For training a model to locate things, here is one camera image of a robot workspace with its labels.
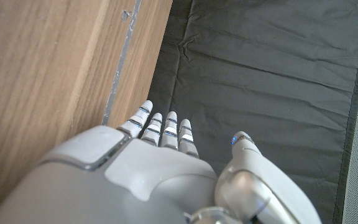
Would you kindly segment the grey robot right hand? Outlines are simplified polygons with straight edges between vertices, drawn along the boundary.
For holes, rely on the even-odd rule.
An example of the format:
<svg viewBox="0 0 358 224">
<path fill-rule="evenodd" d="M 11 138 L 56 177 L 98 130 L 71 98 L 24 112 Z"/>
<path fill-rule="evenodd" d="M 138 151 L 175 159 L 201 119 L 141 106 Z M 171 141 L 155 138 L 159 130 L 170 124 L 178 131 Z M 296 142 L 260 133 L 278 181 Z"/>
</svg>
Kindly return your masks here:
<svg viewBox="0 0 358 224">
<path fill-rule="evenodd" d="M 220 174 L 191 123 L 145 101 L 48 152 L 0 205 L 0 223 L 319 223 L 311 200 L 239 131 Z"/>
</svg>

